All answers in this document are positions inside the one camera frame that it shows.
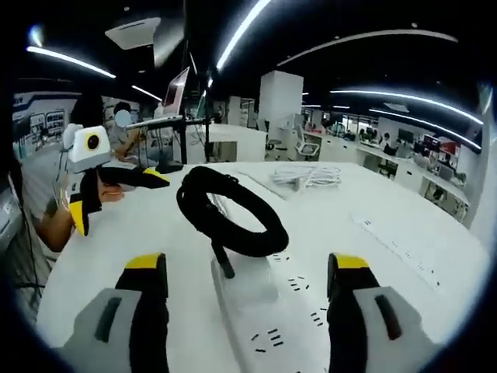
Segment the person's left hand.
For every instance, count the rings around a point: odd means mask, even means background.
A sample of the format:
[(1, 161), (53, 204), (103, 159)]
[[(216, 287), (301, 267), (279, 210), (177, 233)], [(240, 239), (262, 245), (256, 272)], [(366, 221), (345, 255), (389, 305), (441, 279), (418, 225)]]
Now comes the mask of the person's left hand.
[(111, 185), (98, 182), (99, 200), (101, 203), (117, 202), (124, 198), (124, 191), (120, 185)]

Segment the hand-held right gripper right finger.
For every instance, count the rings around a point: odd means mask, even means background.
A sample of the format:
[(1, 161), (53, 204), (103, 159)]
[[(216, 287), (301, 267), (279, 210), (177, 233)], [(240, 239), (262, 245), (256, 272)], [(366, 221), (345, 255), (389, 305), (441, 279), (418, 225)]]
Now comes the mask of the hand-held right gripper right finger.
[(418, 311), (360, 257), (329, 254), (327, 297), (330, 372), (420, 372), (440, 349)]

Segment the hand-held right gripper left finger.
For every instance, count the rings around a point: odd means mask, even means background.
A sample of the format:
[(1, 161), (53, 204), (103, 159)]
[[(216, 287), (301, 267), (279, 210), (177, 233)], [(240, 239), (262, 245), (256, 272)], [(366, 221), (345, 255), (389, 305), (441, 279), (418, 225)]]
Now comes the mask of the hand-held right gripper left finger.
[(75, 317), (61, 356), (76, 372), (168, 372), (168, 295), (165, 254), (133, 258)]

